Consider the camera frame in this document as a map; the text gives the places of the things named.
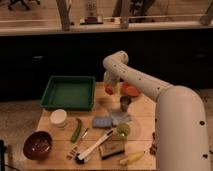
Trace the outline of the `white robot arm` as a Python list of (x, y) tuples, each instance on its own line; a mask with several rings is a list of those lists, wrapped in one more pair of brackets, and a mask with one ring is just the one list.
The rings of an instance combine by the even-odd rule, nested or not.
[(135, 70), (128, 54), (118, 51), (104, 58), (104, 82), (121, 79), (156, 103), (155, 144), (157, 171), (211, 171), (206, 112), (192, 89)]

